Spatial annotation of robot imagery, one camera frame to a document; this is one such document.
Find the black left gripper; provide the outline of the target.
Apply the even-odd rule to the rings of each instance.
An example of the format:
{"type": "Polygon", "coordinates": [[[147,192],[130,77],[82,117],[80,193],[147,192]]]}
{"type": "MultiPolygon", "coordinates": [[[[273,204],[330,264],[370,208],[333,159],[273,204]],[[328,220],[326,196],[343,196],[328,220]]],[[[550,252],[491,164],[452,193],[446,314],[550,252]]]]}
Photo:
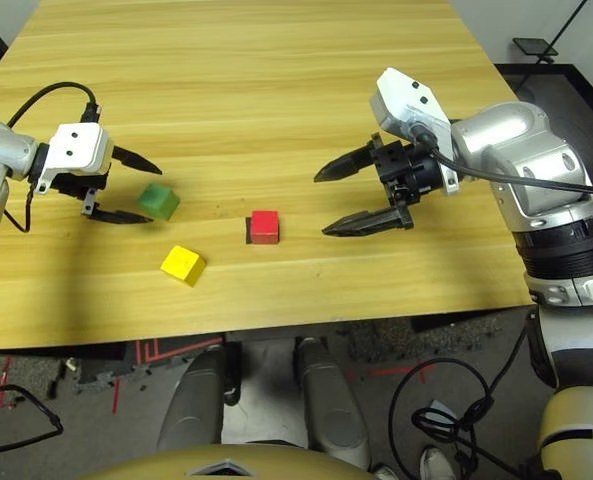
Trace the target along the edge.
{"type": "MultiPolygon", "coordinates": [[[[113,147],[112,158],[134,170],[156,175],[163,174],[163,171],[157,165],[145,157],[119,146],[113,147]]],[[[105,189],[107,178],[108,173],[85,176],[60,173],[54,178],[54,189],[61,194],[83,201],[82,215],[90,220],[110,224],[151,223],[152,219],[143,215],[122,210],[105,211],[99,207],[96,201],[96,192],[105,189]]]]}

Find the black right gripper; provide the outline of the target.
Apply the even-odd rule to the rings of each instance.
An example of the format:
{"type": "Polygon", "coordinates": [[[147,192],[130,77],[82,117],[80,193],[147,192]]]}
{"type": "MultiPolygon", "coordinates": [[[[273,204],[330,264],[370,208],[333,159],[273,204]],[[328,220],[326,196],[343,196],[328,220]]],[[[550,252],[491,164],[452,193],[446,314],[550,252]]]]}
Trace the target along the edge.
{"type": "Polygon", "coordinates": [[[400,140],[385,144],[378,133],[371,141],[328,162],[314,176],[315,183],[338,181],[374,164],[390,206],[360,211],[342,217],[322,229],[334,237],[363,237],[392,229],[409,230],[414,221],[407,205],[444,186],[438,162],[423,146],[403,145],[400,140]]]}

